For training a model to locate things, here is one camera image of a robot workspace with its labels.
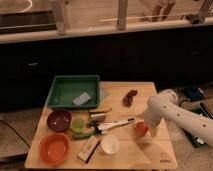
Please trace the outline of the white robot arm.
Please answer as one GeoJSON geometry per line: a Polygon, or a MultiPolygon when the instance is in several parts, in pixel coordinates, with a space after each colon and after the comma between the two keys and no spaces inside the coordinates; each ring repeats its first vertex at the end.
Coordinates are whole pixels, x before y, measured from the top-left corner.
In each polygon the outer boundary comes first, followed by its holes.
{"type": "Polygon", "coordinates": [[[150,96],[143,114],[144,121],[156,128],[163,118],[167,118],[213,147],[213,119],[183,109],[178,102],[177,94],[171,89],[150,96]]]}

